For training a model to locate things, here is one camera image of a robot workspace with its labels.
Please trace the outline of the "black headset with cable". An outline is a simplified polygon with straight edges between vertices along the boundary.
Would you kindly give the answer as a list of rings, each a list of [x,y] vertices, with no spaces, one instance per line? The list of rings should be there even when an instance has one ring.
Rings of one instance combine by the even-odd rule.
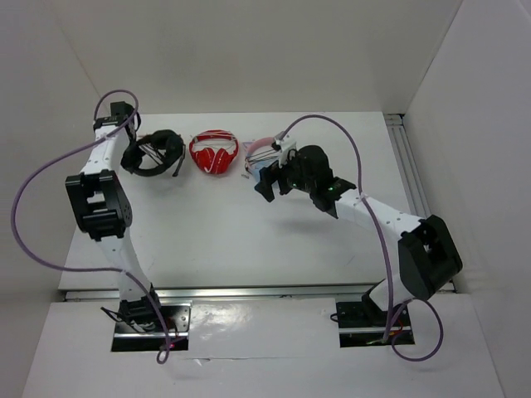
[[[144,156],[148,156],[155,162],[155,166],[142,168],[141,164],[139,169],[136,172],[130,172],[131,174],[140,177],[156,177],[175,165],[172,177],[178,176],[186,155],[185,142],[179,134],[171,129],[157,130],[134,142],[143,150]]]

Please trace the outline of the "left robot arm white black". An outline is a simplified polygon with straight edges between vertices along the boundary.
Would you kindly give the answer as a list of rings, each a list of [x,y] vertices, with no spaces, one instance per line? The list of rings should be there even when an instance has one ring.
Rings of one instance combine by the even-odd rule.
[[[66,191],[78,228],[96,242],[108,266],[119,270],[119,309],[104,312],[136,332],[153,332],[164,311],[134,250],[132,206],[117,173],[124,150],[136,138],[137,122],[131,104],[111,103],[110,115],[95,120],[95,146],[81,171],[66,178]]]

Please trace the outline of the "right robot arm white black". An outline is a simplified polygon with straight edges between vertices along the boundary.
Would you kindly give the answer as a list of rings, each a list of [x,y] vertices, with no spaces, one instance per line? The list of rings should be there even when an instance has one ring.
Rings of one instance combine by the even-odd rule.
[[[335,219],[377,233],[386,277],[362,296],[366,322],[382,326],[391,310],[411,299],[428,300],[462,271],[463,263],[447,224],[439,216],[421,218],[399,211],[336,177],[317,145],[271,147],[278,155],[262,167],[255,189],[267,201],[297,190]]]

